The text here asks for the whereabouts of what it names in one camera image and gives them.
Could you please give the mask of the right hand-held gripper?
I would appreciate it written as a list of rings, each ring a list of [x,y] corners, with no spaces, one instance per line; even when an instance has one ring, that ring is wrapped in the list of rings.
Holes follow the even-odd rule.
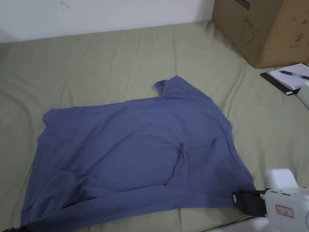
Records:
[[[300,187],[289,169],[267,169],[269,188],[244,190],[245,212],[253,216],[247,232],[308,232],[309,190]],[[236,209],[244,213],[243,194],[232,192]]]

